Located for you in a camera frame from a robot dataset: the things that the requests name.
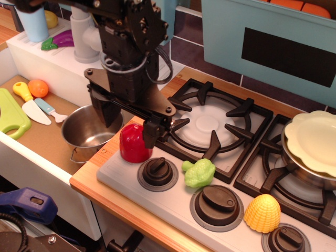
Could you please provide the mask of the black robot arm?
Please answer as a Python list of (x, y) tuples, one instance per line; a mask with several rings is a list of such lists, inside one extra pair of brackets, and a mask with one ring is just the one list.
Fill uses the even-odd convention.
[(175, 107), (158, 89), (170, 77), (159, 79), (159, 60), (171, 61), (161, 47), (168, 23), (151, 1), (65, 1), (92, 16), (98, 26), (101, 69), (88, 68), (88, 91), (102, 122), (109, 126), (117, 110), (143, 119), (146, 148), (173, 126)]

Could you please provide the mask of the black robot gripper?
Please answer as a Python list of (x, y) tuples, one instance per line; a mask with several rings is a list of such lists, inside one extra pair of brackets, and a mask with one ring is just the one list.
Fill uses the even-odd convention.
[(159, 79), (159, 59), (172, 64), (163, 52), (154, 52), (144, 57), (136, 66), (120, 65), (101, 53), (103, 68), (88, 68), (84, 71), (89, 80), (91, 103), (99, 119), (108, 128), (117, 119), (121, 110), (144, 119), (143, 140), (147, 149), (152, 149), (157, 140), (165, 140), (174, 127), (174, 106), (161, 94), (158, 85), (171, 80)]

